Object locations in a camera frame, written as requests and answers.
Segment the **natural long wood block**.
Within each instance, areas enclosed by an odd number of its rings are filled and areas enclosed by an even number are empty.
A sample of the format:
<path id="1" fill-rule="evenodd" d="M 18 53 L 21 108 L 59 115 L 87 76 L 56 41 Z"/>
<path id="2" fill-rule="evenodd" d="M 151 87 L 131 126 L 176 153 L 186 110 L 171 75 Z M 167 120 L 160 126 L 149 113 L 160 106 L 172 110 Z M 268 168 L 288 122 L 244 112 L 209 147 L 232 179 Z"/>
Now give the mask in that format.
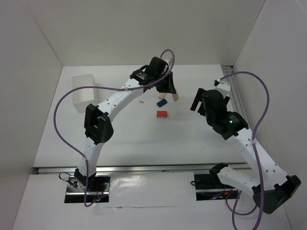
<path id="1" fill-rule="evenodd" d="M 173 100 L 176 102 L 179 99 L 179 95 L 177 90 L 175 89 L 174 93 L 172 94 Z"/>

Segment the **blue wood block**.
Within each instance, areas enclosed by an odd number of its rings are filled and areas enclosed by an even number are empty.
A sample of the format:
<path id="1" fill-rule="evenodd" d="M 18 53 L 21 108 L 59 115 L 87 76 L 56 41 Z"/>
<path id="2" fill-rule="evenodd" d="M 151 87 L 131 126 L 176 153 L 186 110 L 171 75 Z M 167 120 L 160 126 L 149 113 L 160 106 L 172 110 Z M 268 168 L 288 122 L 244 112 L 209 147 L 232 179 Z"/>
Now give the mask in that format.
<path id="1" fill-rule="evenodd" d="M 162 99 L 159 102 L 156 103 L 158 107 L 162 107 L 164 105 L 167 104 L 167 100 L 166 99 Z"/>

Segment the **red arch wood block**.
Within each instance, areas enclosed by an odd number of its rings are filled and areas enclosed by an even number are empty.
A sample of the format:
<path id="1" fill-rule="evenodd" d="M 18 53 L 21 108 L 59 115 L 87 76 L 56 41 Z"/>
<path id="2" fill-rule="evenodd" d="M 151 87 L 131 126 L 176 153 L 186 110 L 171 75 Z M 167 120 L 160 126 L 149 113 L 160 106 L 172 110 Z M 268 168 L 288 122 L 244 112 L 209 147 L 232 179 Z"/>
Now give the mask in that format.
<path id="1" fill-rule="evenodd" d="M 167 118 L 168 112 L 167 111 L 156 111 L 157 118 Z"/>

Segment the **white perforated plastic box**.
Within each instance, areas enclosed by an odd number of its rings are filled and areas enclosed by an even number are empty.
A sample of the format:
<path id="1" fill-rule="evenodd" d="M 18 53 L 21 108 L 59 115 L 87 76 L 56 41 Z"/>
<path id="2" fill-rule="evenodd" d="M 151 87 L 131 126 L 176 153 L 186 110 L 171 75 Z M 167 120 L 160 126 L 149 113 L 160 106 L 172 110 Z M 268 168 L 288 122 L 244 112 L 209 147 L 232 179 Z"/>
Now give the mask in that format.
<path id="1" fill-rule="evenodd" d="M 92 74 L 75 76 L 72 78 L 72 87 L 96 86 Z M 96 88 L 87 88 L 72 93 L 72 104 L 78 113 L 84 113 L 89 104 L 98 104 L 98 93 Z"/>

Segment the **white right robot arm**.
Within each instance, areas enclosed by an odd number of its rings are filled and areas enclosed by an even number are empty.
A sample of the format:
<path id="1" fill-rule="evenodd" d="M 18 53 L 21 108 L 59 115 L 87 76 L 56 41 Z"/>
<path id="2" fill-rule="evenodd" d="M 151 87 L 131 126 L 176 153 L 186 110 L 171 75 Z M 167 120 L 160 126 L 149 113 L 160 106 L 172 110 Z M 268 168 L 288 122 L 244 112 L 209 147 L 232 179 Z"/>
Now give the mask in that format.
<path id="1" fill-rule="evenodd" d="M 251 196 L 266 214 L 273 213 L 289 200 L 301 185 L 296 175 L 289 175 L 280 168 L 255 139 L 244 118 L 230 112 L 230 98 L 218 90 L 199 88 L 191 106 L 206 118 L 207 124 L 223 139 L 235 147 L 250 168 L 262 178 L 249 177 L 226 163 L 219 163 L 209 170 L 215 185 L 226 184 Z"/>

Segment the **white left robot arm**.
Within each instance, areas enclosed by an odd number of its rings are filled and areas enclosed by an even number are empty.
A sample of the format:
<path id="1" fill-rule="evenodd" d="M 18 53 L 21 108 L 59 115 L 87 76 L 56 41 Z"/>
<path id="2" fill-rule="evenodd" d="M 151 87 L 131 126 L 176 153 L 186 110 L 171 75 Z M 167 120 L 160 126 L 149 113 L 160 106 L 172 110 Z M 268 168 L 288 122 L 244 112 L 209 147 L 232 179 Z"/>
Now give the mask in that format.
<path id="1" fill-rule="evenodd" d="M 109 98 L 98 105 L 87 106 L 83 157 L 74 172 L 75 178 L 86 191 L 94 183 L 101 149 L 114 134 L 112 122 L 115 117 L 130 102 L 153 87 L 161 92 L 174 92 L 173 84 L 163 85 L 167 78 L 172 78 L 174 62 L 174 58 L 153 57 L 149 65 L 135 70 L 125 84 Z"/>

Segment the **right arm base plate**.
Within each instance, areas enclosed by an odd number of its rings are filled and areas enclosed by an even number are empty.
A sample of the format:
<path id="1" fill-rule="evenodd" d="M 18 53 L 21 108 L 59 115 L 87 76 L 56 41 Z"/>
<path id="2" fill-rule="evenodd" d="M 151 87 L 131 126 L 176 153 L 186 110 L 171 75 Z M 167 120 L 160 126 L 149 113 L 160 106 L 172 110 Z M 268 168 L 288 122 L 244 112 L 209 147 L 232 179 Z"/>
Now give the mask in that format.
<path id="1" fill-rule="evenodd" d="M 190 184 L 195 187 L 197 201 L 235 199 L 238 195 L 238 190 L 229 185 L 215 184 L 210 174 L 195 174 Z"/>

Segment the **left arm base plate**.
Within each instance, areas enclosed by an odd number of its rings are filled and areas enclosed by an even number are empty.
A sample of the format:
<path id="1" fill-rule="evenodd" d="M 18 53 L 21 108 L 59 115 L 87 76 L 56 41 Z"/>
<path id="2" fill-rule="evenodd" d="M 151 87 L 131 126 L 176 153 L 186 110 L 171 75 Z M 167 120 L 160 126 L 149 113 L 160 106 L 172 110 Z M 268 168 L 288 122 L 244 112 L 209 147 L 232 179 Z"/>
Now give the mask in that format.
<path id="1" fill-rule="evenodd" d="M 77 179 L 69 175 L 64 203 L 76 204 L 84 202 L 84 187 Z M 88 188 L 86 203 L 108 203 L 109 202 L 110 175 L 98 175 L 94 183 Z"/>

